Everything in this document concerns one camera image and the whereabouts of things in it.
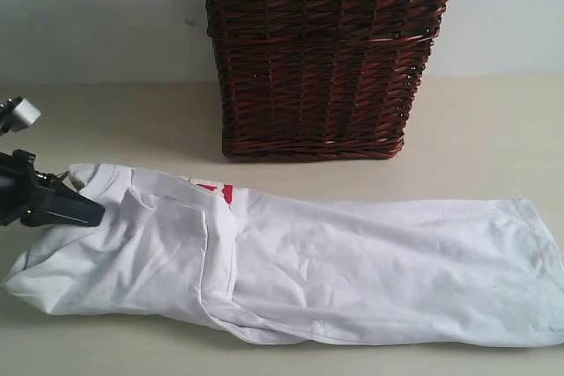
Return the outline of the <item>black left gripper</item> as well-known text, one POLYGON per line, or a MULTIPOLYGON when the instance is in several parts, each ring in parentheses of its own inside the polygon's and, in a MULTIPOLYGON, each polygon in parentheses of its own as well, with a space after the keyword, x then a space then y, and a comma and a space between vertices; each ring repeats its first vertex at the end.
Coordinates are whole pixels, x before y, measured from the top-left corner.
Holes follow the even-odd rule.
POLYGON ((1 226, 96 227, 105 207, 34 168, 36 156, 20 149, 1 153, 1 226))

